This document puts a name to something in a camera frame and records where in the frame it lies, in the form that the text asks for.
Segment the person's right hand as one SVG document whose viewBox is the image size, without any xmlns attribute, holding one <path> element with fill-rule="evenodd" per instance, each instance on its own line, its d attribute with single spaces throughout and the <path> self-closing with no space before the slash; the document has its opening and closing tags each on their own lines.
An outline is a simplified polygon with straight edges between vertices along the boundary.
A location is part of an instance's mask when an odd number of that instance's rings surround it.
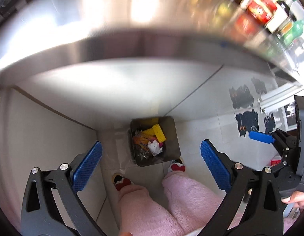
<svg viewBox="0 0 304 236">
<path fill-rule="evenodd" d="M 295 191 L 290 197 L 282 199 L 285 204 L 294 204 L 301 211 L 304 210 L 304 192 Z"/>
</svg>

